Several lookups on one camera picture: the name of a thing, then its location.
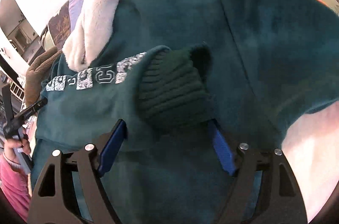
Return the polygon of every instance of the metal screw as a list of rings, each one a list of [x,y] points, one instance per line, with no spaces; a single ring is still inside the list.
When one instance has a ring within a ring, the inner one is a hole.
[[[281,155],[282,155],[282,150],[279,149],[279,148],[276,148],[276,149],[274,150],[274,153],[275,153],[275,155],[281,156]]]
[[[247,149],[249,148],[249,145],[246,144],[246,143],[241,143],[241,144],[239,145],[239,147],[240,147],[240,149],[242,149],[242,150],[247,150]]]
[[[56,150],[54,150],[54,151],[52,152],[52,155],[53,155],[54,157],[57,157],[57,156],[60,155],[60,153],[61,153],[61,151],[60,151],[59,149],[56,149]]]
[[[85,146],[85,149],[86,149],[87,151],[93,150],[93,149],[94,149],[94,144],[87,144],[87,145]]]

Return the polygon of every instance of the brown towel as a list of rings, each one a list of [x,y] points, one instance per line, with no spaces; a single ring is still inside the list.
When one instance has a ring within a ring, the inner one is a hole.
[[[34,104],[40,97],[41,82],[50,73],[54,60],[62,53],[57,47],[53,47],[38,56],[26,72],[25,103],[26,106]]]

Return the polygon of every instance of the dark green knit cuff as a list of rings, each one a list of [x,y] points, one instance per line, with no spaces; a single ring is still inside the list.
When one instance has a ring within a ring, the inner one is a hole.
[[[151,125],[173,129],[212,118],[204,85],[211,63],[206,47],[158,52],[143,73],[138,109]]]

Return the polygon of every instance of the white fabric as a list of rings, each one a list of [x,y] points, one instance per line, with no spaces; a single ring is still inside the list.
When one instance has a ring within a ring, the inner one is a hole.
[[[289,128],[282,149],[297,178],[310,222],[339,179],[339,101],[301,116]]]
[[[88,68],[107,44],[118,1],[84,0],[74,31],[62,48],[71,70]]]

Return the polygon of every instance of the sweatshirt sleeve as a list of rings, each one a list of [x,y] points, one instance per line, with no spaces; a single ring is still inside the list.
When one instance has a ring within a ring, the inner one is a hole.
[[[0,155],[1,189],[16,212],[27,221],[31,197],[28,193],[28,177],[14,171],[3,155]]]

